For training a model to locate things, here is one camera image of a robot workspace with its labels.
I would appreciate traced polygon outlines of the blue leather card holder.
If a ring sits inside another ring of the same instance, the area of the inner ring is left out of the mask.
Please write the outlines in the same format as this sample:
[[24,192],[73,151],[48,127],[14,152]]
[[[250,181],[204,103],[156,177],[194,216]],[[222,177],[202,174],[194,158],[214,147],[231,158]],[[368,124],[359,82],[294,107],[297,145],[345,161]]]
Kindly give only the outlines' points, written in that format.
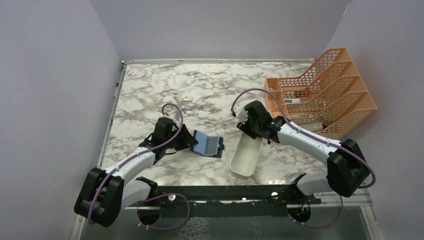
[[193,137],[197,140],[190,150],[203,157],[221,158],[225,149],[224,138],[222,136],[208,136],[203,132],[194,130]]

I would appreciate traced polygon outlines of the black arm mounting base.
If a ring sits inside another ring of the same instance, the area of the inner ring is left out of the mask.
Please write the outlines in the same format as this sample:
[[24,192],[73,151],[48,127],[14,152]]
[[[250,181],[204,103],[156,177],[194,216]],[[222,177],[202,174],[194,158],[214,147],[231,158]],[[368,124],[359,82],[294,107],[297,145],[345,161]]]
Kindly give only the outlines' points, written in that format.
[[125,207],[136,208],[136,218],[152,228],[163,218],[294,217],[308,221],[311,206],[321,203],[313,195],[304,195],[292,184],[282,185],[206,185],[159,186],[153,180],[138,177],[141,195],[130,193]]

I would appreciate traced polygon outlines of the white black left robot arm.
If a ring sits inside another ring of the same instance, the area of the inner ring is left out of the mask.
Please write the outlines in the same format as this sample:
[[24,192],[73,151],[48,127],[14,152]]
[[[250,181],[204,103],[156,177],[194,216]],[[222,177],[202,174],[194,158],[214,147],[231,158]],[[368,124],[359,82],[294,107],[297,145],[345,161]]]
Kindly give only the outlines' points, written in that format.
[[167,150],[181,151],[199,142],[185,124],[178,126],[172,118],[160,117],[153,132],[136,150],[106,169],[92,168],[83,182],[73,211],[92,224],[109,227],[123,208],[141,201],[152,205],[157,200],[156,185],[151,180],[132,180],[155,165]]

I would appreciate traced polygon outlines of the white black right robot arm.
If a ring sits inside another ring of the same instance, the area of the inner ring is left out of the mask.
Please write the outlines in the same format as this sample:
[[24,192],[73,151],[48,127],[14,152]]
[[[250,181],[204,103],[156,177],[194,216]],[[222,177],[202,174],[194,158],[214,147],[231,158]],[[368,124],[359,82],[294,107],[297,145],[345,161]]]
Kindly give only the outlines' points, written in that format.
[[303,174],[292,182],[289,199],[300,204],[315,193],[335,192],[350,197],[370,175],[359,145],[351,140],[334,140],[296,125],[282,116],[272,117],[264,105],[252,101],[242,107],[237,103],[232,115],[238,119],[237,128],[253,140],[262,138],[295,147],[326,166],[326,170]]

